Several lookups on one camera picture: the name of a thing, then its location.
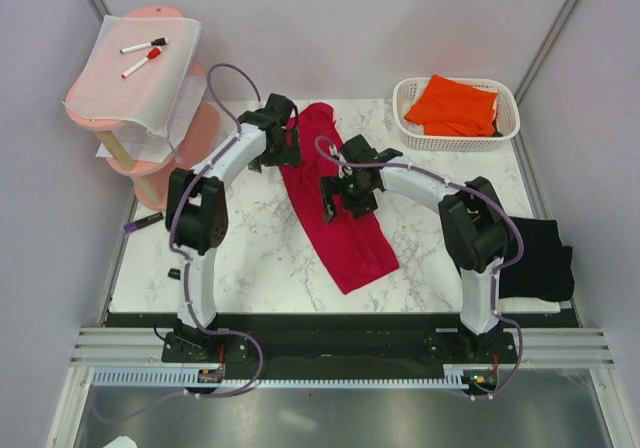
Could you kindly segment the red t shirt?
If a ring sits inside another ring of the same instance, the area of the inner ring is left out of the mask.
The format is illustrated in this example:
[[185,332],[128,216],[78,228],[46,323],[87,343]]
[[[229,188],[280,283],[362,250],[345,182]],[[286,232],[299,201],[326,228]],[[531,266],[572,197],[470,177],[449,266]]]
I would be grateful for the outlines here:
[[338,289],[349,294],[397,270],[399,261],[374,214],[356,219],[337,200],[336,218],[324,221],[321,179],[337,175],[338,166],[318,153],[315,140],[325,136],[338,148],[343,145],[333,107],[312,103],[289,120],[293,124],[299,129],[301,164],[280,173],[299,222]]

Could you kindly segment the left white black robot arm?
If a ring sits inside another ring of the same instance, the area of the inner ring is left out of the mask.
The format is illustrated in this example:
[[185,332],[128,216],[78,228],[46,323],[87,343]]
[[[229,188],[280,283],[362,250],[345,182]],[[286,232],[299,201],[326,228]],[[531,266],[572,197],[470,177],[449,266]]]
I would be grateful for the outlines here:
[[296,167],[301,163],[298,109],[289,98],[271,94],[265,105],[247,111],[210,158],[191,169],[176,168],[168,185],[166,228],[169,248],[182,258],[183,295],[180,321],[193,328],[185,350],[208,361],[219,350],[219,337],[209,331],[217,316],[214,301],[216,254],[229,226],[226,190],[245,169]]

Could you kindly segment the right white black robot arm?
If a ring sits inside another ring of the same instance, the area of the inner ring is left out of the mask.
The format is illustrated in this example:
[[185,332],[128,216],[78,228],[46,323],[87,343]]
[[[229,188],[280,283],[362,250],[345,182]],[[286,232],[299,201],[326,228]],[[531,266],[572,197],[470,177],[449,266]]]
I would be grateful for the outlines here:
[[524,240],[504,211],[491,182],[483,177],[462,183],[413,164],[396,149],[378,152],[358,135],[340,149],[325,136],[314,141],[319,155],[339,167],[321,179],[324,221],[338,215],[335,201],[359,218],[377,209],[374,192],[389,191],[439,216],[446,251],[462,287],[460,320],[465,331],[458,349],[467,360],[483,360],[494,349],[499,324],[500,271],[520,261]]

